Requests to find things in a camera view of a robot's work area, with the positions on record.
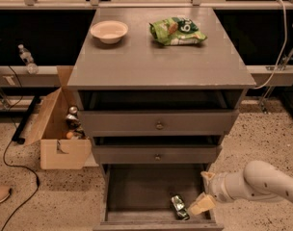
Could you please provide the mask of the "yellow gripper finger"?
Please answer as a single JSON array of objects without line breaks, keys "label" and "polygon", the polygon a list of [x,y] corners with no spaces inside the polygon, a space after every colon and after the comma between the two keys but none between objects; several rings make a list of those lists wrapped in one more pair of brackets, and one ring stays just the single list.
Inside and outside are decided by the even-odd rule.
[{"label": "yellow gripper finger", "polygon": [[200,175],[203,178],[203,182],[206,185],[208,185],[210,181],[215,177],[215,174],[213,172],[208,172],[208,171],[202,171]]},{"label": "yellow gripper finger", "polygon": [[203,192],[189,206],[188,210],[191,215],[197,216],[203,212],[213,209],[215,205],[216,205],[215,198],[212,195],[206,194],[205,192]]}]

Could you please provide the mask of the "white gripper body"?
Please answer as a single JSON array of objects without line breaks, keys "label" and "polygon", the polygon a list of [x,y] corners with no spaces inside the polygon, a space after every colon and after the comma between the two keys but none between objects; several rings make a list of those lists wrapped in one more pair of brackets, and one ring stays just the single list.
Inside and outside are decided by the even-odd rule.
[{"label": "white gripper body", "polygon": [[216,174],[209,183],[209,193],[221,203],[233,202],[231,195],[235,176],[233,173],[223,172]]}]

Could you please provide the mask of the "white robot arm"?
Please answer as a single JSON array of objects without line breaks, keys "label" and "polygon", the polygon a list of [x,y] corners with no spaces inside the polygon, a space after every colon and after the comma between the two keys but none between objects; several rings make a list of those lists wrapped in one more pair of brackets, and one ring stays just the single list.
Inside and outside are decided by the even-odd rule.
[{"label": "white robot arm", "polygon": [[206,187],[188,208],[193,216],[213,209],[217,202],[237,199],[260,202],[286,199],[293,203],[293,178],[263,161],[251,161],[237,172],[203,171],[201,176]]}]

